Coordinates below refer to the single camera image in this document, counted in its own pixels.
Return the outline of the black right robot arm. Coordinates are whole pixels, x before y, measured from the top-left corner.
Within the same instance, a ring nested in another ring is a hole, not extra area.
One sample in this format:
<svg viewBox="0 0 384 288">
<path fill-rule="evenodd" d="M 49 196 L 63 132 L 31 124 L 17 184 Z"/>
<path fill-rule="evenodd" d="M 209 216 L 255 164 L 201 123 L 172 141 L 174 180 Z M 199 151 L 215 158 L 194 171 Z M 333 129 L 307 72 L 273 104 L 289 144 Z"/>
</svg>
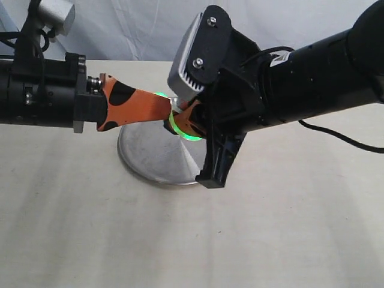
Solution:
<svg viewBox="0 0 384 288">
<path fill-rule="evenodd" d="M 206 141 L 196 181 L 222 188 L 248 132 L 383 101 L 383 2 L 297 50 L 259 49 L 210 5 L 186 30 L 167 83 L 182 104 L 174 131 Z"/>
</svg>

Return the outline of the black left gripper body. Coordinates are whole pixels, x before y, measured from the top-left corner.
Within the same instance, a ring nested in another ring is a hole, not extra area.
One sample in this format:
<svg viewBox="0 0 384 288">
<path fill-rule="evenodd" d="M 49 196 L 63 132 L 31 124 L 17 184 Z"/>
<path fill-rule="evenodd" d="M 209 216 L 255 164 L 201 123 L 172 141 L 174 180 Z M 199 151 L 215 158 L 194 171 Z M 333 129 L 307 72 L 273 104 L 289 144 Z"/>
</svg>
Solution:
<svg viewBox="0 0 384 288">
<path fill-rule="evenodd" d="M 63 61 L 38 58 L 8 63 L 8 122 L 14 125 L 72 128 L 105 120 L 99 78 L 89 77 L 86 58 L 67 53 Z"/>
</svg>

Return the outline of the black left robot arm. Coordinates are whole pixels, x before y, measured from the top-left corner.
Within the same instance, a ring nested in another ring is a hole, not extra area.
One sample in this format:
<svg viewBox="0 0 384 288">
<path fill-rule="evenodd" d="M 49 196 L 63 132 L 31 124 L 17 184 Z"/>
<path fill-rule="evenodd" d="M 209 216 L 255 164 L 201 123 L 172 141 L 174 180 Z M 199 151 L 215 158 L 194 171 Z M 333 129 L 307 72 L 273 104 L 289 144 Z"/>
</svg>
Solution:
<svg viewBox="0 0 384 288">
<path fill-rule="evenodd" d="M 63 61 L 38 58 L 1 61 L 1 123 L 97 131 L 137 122 L 167 120 L 167 97 L 134 88 L 110 74 L 87 74 L 83 55 Z"/>
</svg>

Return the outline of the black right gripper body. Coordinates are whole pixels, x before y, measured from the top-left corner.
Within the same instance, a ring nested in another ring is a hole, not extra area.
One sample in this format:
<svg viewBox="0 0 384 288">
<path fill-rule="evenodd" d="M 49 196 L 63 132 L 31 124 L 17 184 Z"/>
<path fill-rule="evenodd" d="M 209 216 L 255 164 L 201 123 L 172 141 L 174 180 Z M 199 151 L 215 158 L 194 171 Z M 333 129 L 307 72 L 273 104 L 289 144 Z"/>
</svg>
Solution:
<svg viewBox="0 0 384 288">
<path fill-rule="evenodd" d="M 269 57 L 258 56 L 257 44 L 236 29 L 210 43 L 209 51 L 209 79 L 199 97 L 206 156 L 196 181 L 206 188 L 223 188 L 247 132 L 263 121 L 266 105 L 259 82 Z"/>
</svg>

